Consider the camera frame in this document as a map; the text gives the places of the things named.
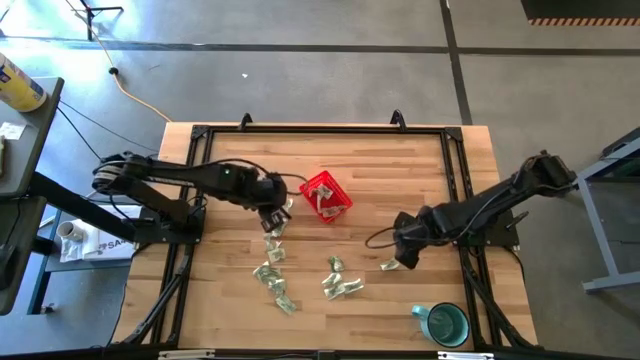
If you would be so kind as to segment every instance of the concrete floor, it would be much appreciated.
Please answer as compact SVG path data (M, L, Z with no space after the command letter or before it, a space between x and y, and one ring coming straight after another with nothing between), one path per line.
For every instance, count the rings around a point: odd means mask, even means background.
M92 1L123 5L95 28L105 39L159 43L446 46L438 0ZM449 0L458 45L492 48L640 47L640 28L530 27L518 0ZM8 36L84 39L60 1L15 0L0 23ZM151 148L163 120L119 93L104 54L60 42L0 41L31 76L66 80L62 98ZM128 89L176 121L388 122L460 124L448 54L111 51ZM503 177L546 148L581 170L638 126L638 57L461 56L474 124L491 130ZM101 155L148 154L67 112ZM78 193L90 191L95 159L56 118L39 170ZM637 358L640 288L587 296L582 281L606 274L578 194L531 199L518 210L527 291L539 341L549 349ZM39 268L34 256L23 289ZM19 303L0 318L0 354L104 345L117 318L123 269L56 274L54 316L26 320ZM87 288L80 284L99 284ZM28 299L21 293L22 301ZM70 320L90 329L74 328ZM29 333L31 341L20 341Z

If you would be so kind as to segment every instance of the wooden table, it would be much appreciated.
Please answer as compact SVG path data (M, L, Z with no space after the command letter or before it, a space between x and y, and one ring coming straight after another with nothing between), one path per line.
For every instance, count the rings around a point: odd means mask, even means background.
M161 160L185 162L193 125L167 125ZM462 130L477 193L499 180L491 139L484 126ZM398 211L416 213L422 205L449 201L437 136L216 134L211 159L229 157L255 161L269 171L307 177L329 170L354 205L325 225L305 199L295 198L293 220L282 237L287 258L277 263L288 283L287 295L298 307L294 315L287 316L266 286L252 276L266 260L258 215L210 199L203 241L196 247L191 270L180 348L439 348L422 336L411 308L452 302L467 310L457 250L429 247L421 252L415 270L382 272L380 263L390 259L394 249L370 250L363 245L370 234L391 226ZM287 181L290 187L299 185L292 178ZM161 189L178 197L177 187ZM391 241L391 235L378 241ZM166 252L166 245L152 245L134 259L114 341L131 333L157 298ZM500 248L486 252L496 301L521 334L535 343L517 262ZM364 289L327 300L320 282L329 275L327 258L331 255L344 260L344 278L362 279ZM489 339L486 312L479 299L478 304L483 334ZM171 318L166 317L165 327ZM460 349L471 348L469 340Z

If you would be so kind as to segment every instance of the teal mug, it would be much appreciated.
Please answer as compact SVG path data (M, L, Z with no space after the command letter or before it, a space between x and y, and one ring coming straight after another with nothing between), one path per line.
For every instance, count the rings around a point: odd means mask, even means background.
M440 303L431 309L414 305L411 313L420 319L424 336L441 346L455 348L469 338L469 320L454 304Z

